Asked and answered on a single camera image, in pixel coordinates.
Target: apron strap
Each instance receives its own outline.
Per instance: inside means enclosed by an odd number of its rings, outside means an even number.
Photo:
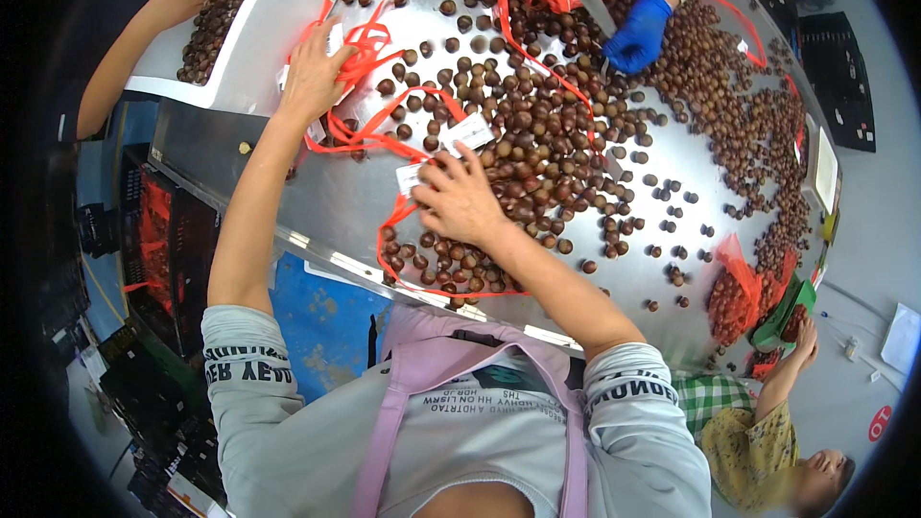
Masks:
[[[517,342],[488,347],[449,338],[418,340],[394,347],[390,384],[378,412],[365,460],[355,483],[352,518],[374,518],[381,490],[390,468],[403,413],[409,396],[426,392],[445,382],[491,363],[495,354],[518,347],[534,362],[538,372],[567,411],[567,463],[563,482],[561,518],[584,518],[588,511],[588,467],[579,401],[564,384],[538,363],[527,345]]]

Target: red circular sign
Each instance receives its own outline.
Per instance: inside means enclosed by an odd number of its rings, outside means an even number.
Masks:
[[[886,426],[889,425],[889,419],[892,418],[892,407],[884,406],[876,413],[876,416],[873,417],[873,421],[869,423],[869,442],[875,443],[880,440],[882,432],[886,430]]]

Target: pink apron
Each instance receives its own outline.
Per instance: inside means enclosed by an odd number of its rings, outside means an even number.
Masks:
[[[448,338],[457,330],[466,331],[468,338],[485,343]],[[506,348],[519,348],[531,358],[548,388],[567,410],[567,465],[560,516],[584,518],[588,515],[589,481],[582,408],[578,395],[566,386],[569,356],[526,336],[517,328],[459,317],[433,317],[394,306],[380,351],[381,356],[392,353],[390,385],[380,405],[365,461],[358,471],[352,518],[378,515],[380,492],[409,397],[488,365],[495,354]]]

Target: hair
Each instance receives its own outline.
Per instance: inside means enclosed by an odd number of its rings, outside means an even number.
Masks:
[[[801,518],[822,518],[828,511],[832,510],[835,502],[841,498],[841,494],[850,484],[851,478],[854,478],[854,471],[857,467],[858,465],[853,459],[846,458],[845,468],[841,473],[841,482],[838,483],[838,488],[835,489],[834,495],[827,496],[825,500],[814,504],[812,507],[804,508],[801,512]]]

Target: gray sweatshirt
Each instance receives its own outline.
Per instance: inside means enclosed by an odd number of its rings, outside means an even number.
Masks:
[[[304,406],[278,324],[239,306],[201,323],[230,510],[240,517],[347,516],[389,363]],[[707,459],[685,427],[669,369],[624,344],[585,371],[590,518],[710,515]],[[566,410],[523,354],[410,398],[378,516],[412,516],[441,489],[499,480],[536,518],[559,512]]]

